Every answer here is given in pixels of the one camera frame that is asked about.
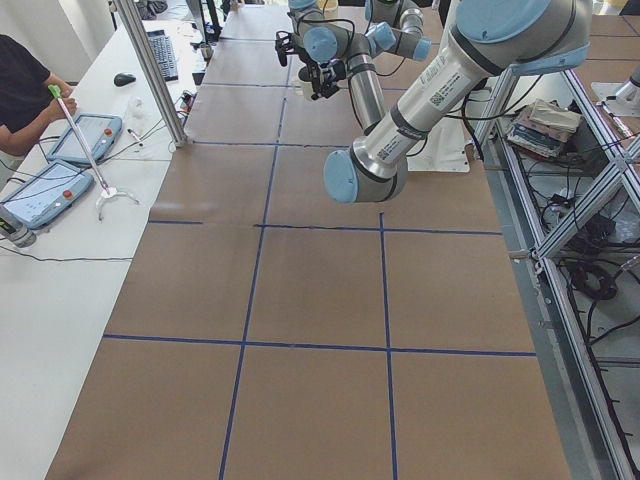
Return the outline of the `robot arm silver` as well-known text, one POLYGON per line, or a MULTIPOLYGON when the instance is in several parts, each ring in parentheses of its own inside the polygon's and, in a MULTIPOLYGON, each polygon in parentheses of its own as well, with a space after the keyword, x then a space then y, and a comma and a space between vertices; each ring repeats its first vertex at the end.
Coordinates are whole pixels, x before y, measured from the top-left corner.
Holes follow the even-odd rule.
POLYGON ((395 197, 406 182, 407 152, 474 86, 507 69, 528 76, 581 65, 591 23, 589 1, 461 2, 444 51, 368 135, 327 157, 326 192, 341 203, 395 197))
POLYGON ((356 121, 368 134, 387 112, 374 59, 390 53, 424 61, 431 41, 423 36, 423 12, 413 1, 367 1, 370 22, 364 33, 343 18, 327 18, 316 1, 290 1, 291 32, 276 34, 281 65, 297 56, 303 63, 298 79, 305 99, 329 98, 347 82, 356 121))

